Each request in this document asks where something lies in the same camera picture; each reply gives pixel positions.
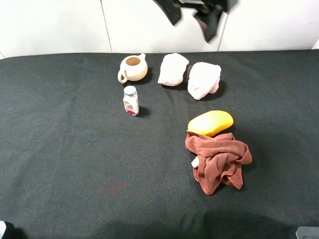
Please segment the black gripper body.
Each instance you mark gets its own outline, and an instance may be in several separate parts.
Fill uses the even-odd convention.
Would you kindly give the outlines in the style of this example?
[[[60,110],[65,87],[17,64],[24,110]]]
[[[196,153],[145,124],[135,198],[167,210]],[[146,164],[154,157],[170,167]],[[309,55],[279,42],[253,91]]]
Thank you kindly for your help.
[[[238,3],[238,0],[179,0],[178,3],[181,7],[193,8],[202,12],[213,10],[228,12]]]

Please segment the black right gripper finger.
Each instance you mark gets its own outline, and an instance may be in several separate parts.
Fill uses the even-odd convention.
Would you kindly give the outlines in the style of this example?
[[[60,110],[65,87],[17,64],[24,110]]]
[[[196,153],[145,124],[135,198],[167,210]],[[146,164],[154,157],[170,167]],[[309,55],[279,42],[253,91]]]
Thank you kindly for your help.
[[[210,42],[215,37],[222,13],[222,9],[207,8],[194,15],[206,42]]]

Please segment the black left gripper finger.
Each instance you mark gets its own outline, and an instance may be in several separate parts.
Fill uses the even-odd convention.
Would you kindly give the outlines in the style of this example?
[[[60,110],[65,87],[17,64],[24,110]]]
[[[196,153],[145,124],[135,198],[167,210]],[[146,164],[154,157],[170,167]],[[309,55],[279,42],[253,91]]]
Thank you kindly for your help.
[[[154,2],[164,12],[172,25],[176,25],[181,20],[181,2],[178,0],[154,0]]]

